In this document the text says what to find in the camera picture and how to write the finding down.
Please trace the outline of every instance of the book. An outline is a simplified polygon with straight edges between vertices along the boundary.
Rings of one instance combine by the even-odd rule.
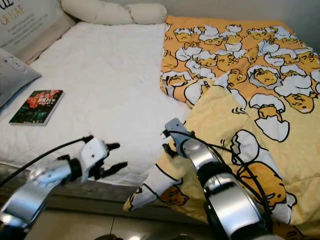
[[[12,125],[45,126],[63,94],[62,90],[33,91],[9,123]]]

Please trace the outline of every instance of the wall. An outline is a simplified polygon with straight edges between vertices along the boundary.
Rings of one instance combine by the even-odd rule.
[[[280,20],[320,53],[320,0],[114,0],[163,4],[169,14],[235,20]]]

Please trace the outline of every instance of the yellow blanket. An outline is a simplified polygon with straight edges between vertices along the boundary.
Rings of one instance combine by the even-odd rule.
[[[275,223],[279,234],[320,236],[318,55],[276,21],[169,16],[165,31],[160,87],[193,107],[185,127],[248,163],[273,219],[291,225]],[[259,192],[240,163],[221,154]],[[187,159],[163,154],[124,209],[156,199],[206,221]]]

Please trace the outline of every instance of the floor tile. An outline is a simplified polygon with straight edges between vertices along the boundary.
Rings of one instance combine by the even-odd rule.
[[[195,240],[212,240],[207,226],[142,220],[116,216],[111,232],[124,240],[172,240],[179,234],[187,234]]]
[[[69,211],[44,211],[26,240],[93,240],[109,234],[114,217]]]

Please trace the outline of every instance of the black cable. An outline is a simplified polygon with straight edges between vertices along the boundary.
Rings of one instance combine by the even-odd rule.
[[[168,130],[167,131],[168,133],[171,133],[171,134],[180,134],[180,135],[183,135],[183,136],[187,136],[191,139],[194,139],[194,140],[197,140],[199,141],[200,143],[206,145],[207,147],[209,147],[211,150],[213,150],[215,148],[219,148],[219,149],[222,149],[222,150],[225,150],[229,153],[232,154],[232,157],[235,157],[238,159],[238,161],[241,163],[241,165],[244,167],[244,169],[248,172],[248,174],[250,175],[250,177],[252,178],[254,184],[257,186],[260,194],[261,194],[261,197],[262,199],[260,198],[260,201],[262,206],[263,206],[263,209],[264,209],[264,212],[265,212],[265,224],[266,224],[266,227],[268,229],[269,232],[272,233],[272,228],[273,228],[273,224],[272,224],[272,219],[271,219],[271,211],[270,211],[270,208],[269,208],[269,204],[268,204],[268,199],[267,199],[267,196],[266,196],[266,193],[264,191],[264,189],[262,188],[262,186],[260,185],[259,181],[257,180],[256,176],[252,173],[252,171],[249,169],[247,163],[245,163],[238,155],[236,155],[231,149],[228,149],[228,148],[225,148],[225,147],[222,147],[222,146],[219,146],[219,145],[215,145],[215,144],[208,144],[207,142],[201,140],[200,138],[197,138],[196,136],[192,136],[192,135],[189,135],[187,133],[184,133],[184,132],[180,132],[180,131],[173,131],[173,130]],[[221,155],[216,151],[216,150],[213,150],[217,156],[219,157],[219,159],[222,159]]]
[[[85,143],[87,143],[88,141],[90,141],[91,139],[93,138],[92,135],[90,136],[84,136],[82,138],[78,138],[76,140],[73,140],[73,141],[69,141],[65,144],[62,144],[60,146],[57,146],[43,154],[41,154],[40,156],[36,157],[35,159],[33,159],[32,161],[28,162],[27,164],[23,165],[22,167],[20,167],[19,169],[17,169],[15,172],[13,172],[12,174],[10,174],[9,176],[7,176],[5,179],[3,179],[1,182],[0,182],[0,188],[5,185],[7,182],[9,182],[11,179],[13,179],[15,176],[17,176],[19,173],[21,173],[22,171],[24,171],[25,169],[27,169],[28,167],[30,167],[32,164],[36,163],[37,161],[39,161],[40,159],[44,158],[45,156],[61,149],[61,148],[64,148],[66,146],[69,146],[71,144],[75,144],[77,142],[81,142],[81,141],[84,141]]]

